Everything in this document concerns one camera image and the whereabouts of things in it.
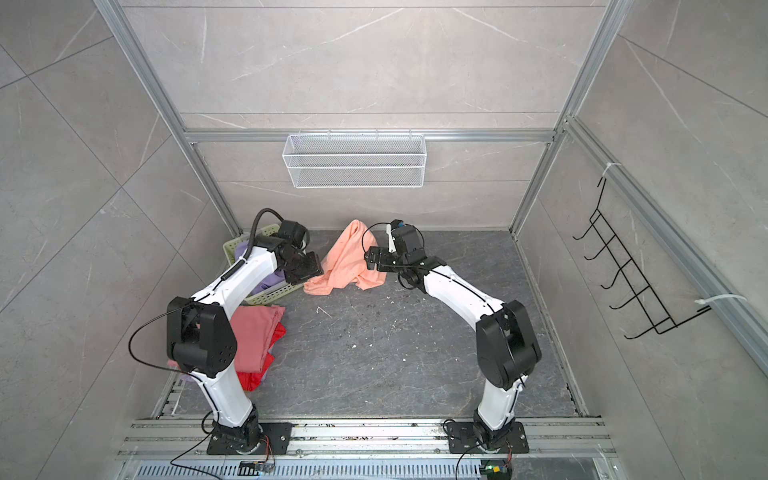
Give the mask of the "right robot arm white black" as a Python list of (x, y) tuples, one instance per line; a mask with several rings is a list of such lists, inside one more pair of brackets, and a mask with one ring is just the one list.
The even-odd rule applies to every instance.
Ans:
[(396, 219), (386, 224), (386, 233), (386, 247), (361, 246), (366, 267), (391, 272), (404, 288), (441, 301), (475, 332), (476, 357), (485, 384), (473, 413), (473, 443), (486, 451), (499, 449), (513, 432), (519, 398), (542, 359), (526, 307), (484, 293), (446, 261), (429, 256), (416, 226)]

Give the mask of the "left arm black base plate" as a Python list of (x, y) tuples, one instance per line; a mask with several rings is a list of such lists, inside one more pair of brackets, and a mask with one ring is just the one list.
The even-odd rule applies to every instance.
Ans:
[(275, 455), (287, 453), (293, 425), (291, 423), (248, 423), (227, 427), (213, 423), (206, 449), (208, 455)]

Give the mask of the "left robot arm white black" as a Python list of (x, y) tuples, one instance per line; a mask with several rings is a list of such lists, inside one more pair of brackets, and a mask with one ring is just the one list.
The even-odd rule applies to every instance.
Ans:
[(251, 452), (263, 438), (258, 412), (235, 370), (238, 344), (231, 319), (267, 276), (284, 272), (291, 285), (322, 273), (319, 257), (307, 250), (310, 234), (298, 222), (281, 219), (276, 233), (263, 235), (255, 219), (246, 249), (221, 276), (190, 298), (167, 307), (167, 356), (198, 382), (212, 410), (212, 439), (231, 450)]

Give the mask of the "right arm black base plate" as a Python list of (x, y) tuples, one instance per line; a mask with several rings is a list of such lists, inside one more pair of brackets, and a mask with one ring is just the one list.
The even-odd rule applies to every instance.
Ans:
[(520, 422), (511, 422), (491, 432), (481, 422), (446, 419), (441, 427), (451, 453), (526, 454), (530, 452), (527, 435)]

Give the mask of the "salmon pink printed t-shirt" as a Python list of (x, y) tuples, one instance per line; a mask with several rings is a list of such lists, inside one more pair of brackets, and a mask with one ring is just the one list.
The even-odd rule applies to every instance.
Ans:
[(368, 270), (366, 267), (364, 251), (370, 246), (377, 246), (373, 234), (363, 222), (353, 220), (322, 260), (323, 274), (308, 280), (304, 284), (304, 292), (324, 296), (350, 284), (356, 285), (360, 290), (382, 286), (386, 281), (386, 274)]

